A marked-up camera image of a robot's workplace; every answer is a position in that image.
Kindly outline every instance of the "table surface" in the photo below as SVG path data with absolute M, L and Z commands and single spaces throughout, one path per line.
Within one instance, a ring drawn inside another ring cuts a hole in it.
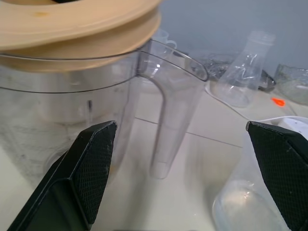
M 259 92 L 257 98 L 263 103 L 269 95 Z M 155 180 L 148 172 L 161 101 L 155 87 L 144 83 L 127 153 L 105 190 L 92 231 L 215 230 L 212 204 L 241 156 L 247 119 L 203 92 L 168 177 Z M 256 109 L 248 112 L 286 115 L 270 103 Z M 9 227 L 32 189 L 1 153 L 0 169 L 14 179 L 0 177 L 0 223 Z

